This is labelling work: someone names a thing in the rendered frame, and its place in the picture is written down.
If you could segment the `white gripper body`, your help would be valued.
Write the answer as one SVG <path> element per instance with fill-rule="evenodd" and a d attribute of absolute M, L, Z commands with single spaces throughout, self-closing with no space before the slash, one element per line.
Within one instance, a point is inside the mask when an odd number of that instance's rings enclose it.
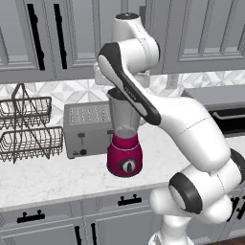
<path fill-rule="evenodd" d="M 102 72 L 100 71 L 99 64 L 97 62 L 94 63 L 94 72 L 95 72 L 95 83 L 97 85 L 106 85 L 106 86 L 113 85 L 113 83 L 102 74 Z M 149 87 L 150 74 L 148 71 L 144 73 L 138 73 L 134 76 L 134 78 L 137 81 L 139 81 L 144 88 Z"/>

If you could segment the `red blender with clear jar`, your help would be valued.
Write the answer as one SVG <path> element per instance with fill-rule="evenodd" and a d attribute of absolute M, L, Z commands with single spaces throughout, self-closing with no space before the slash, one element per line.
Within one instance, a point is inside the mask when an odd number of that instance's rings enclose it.
<path fill-rule="evenodd" d="M 138 138 L 141 116 L 124 95 L 113 88 L 107 92 L 113 136 L 107 148 L 107 169 L 115 176 L 131 177 L 143 168 Z"/>

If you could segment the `silver toaster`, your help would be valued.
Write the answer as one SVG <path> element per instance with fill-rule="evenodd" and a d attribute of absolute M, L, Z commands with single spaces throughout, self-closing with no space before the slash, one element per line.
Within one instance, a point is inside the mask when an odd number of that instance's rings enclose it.
<path fill-rule="evenodd" d="M 63 131 L 69 159 L 105 154 L 113 136 L 109 103 L 65 104 Z"/>

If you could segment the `grey drawer front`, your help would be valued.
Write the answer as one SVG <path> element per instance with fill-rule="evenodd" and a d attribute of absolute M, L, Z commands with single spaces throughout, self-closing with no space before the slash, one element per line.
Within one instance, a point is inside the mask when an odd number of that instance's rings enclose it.
<path fill-rule="evenodd" d="M 151 189 L 140 189 L 140 190 L 133 190 L 129 192 L 116 193 L 116 194 L 98 197 L 97 198 L 97 210 L 99 212 L 102 212 L 102 211 L 126 209 L 127 207 L 139 207 L 139 206 L 147 205 L 150 192 L 151 192 Z M 133 197 L 134 194 L 142 198 L 141 203 L 131 204 L 127 206 L 118 205 L 118 201 L 121 199 L 122 196 L 125 199 L 130 199 Z"/>
<path fill-rule="evenodd" d="M 45 218 L 42 220 L 30 221 L 26 223 L 17 223 L 16 219 L 22 216 L 23 212 L 27 215 L 34 215 L 38 210 L 42 210 Z M 17 227 L 34 223 L 44 223 L 48 221 L 55 221 L 73 217 L 73 204 L 70 202 L 51 204 L 39 207 L 24 208 L 21 210 L 0 212 L 0 227 Z"/>

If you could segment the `grey oven with dark door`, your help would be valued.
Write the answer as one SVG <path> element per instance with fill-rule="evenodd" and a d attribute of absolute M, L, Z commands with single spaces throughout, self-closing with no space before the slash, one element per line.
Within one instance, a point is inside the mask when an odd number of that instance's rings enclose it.
<path fill-rule="evenodd" d="M 182 97 L 201 102 L 225 137 L 245 136 L 245 84 L 185 88 Z"/>

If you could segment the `grey base cupboard door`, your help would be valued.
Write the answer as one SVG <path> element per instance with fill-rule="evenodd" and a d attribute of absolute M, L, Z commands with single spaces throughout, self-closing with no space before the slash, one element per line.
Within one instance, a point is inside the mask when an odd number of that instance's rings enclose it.
<path fill-rule="evenodd" d="M 73 224 L 36 231 L 4 233 L 0 235 L 0 245 L 78 245 Z M 80 235 L 81 245 L 86 245 Z"/>
<path fill-rule="evenodd" d="M 161 218 L 149 206 L 87 215 L 87 244 L 93 245 L 91 224 L 95 223 L 97 245 L 148 245 L 160 228 Z"/>

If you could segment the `grey wall cupboard door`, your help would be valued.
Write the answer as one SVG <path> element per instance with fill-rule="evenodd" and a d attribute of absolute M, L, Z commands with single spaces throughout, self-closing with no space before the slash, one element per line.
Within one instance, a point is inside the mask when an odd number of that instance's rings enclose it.
<path fill-rule="evenodd" d="M 215 0 L 145 0 L 145 26 L 161 48 L 153 75 L 214 71 L 208 37 Z"/>
<path fill-rule="evenodd" d="M 232 0 L 215 61 L 217 71 L 245 69 L 245 0 Z"/>
<path fill-rule="evenodd" d="M 67 69 L 62 69 L 54 4 L 59 4 L 66 49 Z M 95 76 L 100 47 L 111 40 L 114 17 L 128 10 L 128 0 L 53 0 L 49 7 L 56 78 L 84 79 Z"/>
<path fill-rule="evenodd" d="M 40 71 L 27 5 L 33 4 L 44 53 Z M 0 83 L 55 79 L 44 0 L 0 0 Z"/>

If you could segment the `white wall socket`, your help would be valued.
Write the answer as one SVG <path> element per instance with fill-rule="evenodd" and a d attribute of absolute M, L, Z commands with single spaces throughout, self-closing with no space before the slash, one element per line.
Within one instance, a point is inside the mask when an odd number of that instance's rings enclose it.
<path fill-rule="evenodd" d="M 178 74 L 169 74 L 167 76 L 167 89 L 176 89 L 178 84 Z"/>

